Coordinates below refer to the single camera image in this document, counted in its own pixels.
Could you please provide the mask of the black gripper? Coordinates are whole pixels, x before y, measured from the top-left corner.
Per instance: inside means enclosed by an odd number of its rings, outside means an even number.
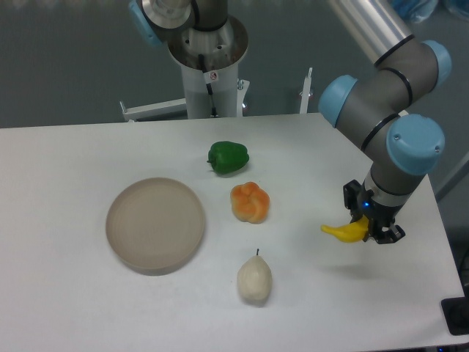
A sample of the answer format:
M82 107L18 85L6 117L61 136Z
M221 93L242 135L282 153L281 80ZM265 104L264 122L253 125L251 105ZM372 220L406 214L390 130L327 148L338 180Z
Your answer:
M395 224L395 216L402 206L391 207L381 205L373 199L371 190L362 190L357 180L351 180L343 186L344 206L352 219L368 220L366 241L377 244L392 244L405 237L405 231Z

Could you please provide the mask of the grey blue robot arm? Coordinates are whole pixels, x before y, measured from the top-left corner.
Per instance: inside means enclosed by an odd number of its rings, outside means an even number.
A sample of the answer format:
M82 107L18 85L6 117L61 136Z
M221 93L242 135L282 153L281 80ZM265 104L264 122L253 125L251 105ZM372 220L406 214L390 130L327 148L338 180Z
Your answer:
M417 41L386 1L331 1L330 8L377 73L363 82L340 76L320 97L321 115L372 160L363 182L343 188L352 221L322 231L343 242L396 243L405 235L396 214L445 146L434 120L405 109L447 79L451 57L435 41ZM167 44L181 67L190 118L241 115L237 66L248 36L225 1L131 1L128 9L144 40Z

